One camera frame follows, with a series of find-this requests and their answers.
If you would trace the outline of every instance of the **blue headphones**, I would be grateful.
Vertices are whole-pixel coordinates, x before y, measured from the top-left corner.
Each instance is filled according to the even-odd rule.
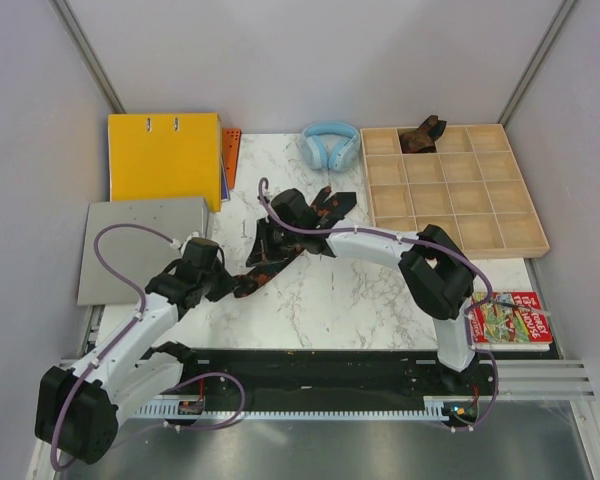
[[[339,135],[340,140],[331,154],[322,143],[319,135]],[[313,170],[328,168],[335,172],[349,169],[360,152],[360,134],[355,127],[340,122],[323,122],[308,126],[302,132],[300,140],[302,155]]]

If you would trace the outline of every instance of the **yellow folder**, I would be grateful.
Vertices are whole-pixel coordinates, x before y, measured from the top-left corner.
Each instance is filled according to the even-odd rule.
[[[203,196],[219,212],[217,113],[109,115],[111,201]]]

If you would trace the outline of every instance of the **marble surface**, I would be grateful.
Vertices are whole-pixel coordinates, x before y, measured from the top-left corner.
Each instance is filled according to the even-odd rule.
[[[243,135],[231,200],[214,219],[213,240],[225,250],[227,269],[243,273],[265,215],[256,198],[262,176],[272,194],[295,187],[311,201],[325,185],[355,191],[358,205],[347,217],[368,223],[362,167],[346,173],[310,170],[302,161],[300,135]],[[481,260],[497,290],[530,290],[523,259]],[[484,288],[476,282],[476,290]],[[100,324],[104,339],[128,318],[133,305],[109,305]],[[433,322],[414,303],[402,276],[354,259],[302,254],[249,297],[207,300],[190,311],[155,345],[177,341],[194,348],[434,349]]]

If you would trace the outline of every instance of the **gray wall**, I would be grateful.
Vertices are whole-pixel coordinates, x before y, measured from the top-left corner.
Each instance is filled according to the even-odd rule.
[[[46,0],[0,0],[0,480],[24,478],[40,376],[75,354],[108,111]]]
[[[129,112],[495,122],[560,0],[68,0]]]
[[[552,249],[537,265],[600,400],[600,0],[581,2],[509,128]]]

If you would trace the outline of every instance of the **wooden tray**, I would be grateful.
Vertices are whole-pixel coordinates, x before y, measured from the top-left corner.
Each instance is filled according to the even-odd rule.
[[[442,227],[473,259],[540,257],[549,243],[502,125],[448,126],[437,153],[402,154],[407,128],[362,129],[370,214],[399,231]]]

